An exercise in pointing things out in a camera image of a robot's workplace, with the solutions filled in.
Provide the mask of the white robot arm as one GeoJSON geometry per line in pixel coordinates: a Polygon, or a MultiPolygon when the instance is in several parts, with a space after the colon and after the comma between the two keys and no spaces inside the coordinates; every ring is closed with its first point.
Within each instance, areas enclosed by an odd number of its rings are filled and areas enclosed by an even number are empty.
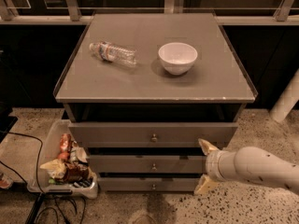
{"type": "Polygon", "coordinates": [[[298,76],[294,76],[268,111],[249,109],[238,120],[241,143],[219,149],[199,139],[204,173],[193,193],[203,194],[221,182],[282,188],[299,194],[298,76]]]}

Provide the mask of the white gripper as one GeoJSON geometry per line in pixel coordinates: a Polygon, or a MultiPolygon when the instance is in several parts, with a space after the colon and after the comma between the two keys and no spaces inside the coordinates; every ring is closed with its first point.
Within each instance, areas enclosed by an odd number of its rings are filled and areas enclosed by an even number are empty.
{"type": "Polygon", "coordinates": [[[207,175],[202,175],[196,185],[193,194],[206,194],[218,186],[218,182],[232,181],[236,178],[234,164],[235,153],[218,150],[205,139],[198,139],[198,144],[206,157],[207,175]]]}

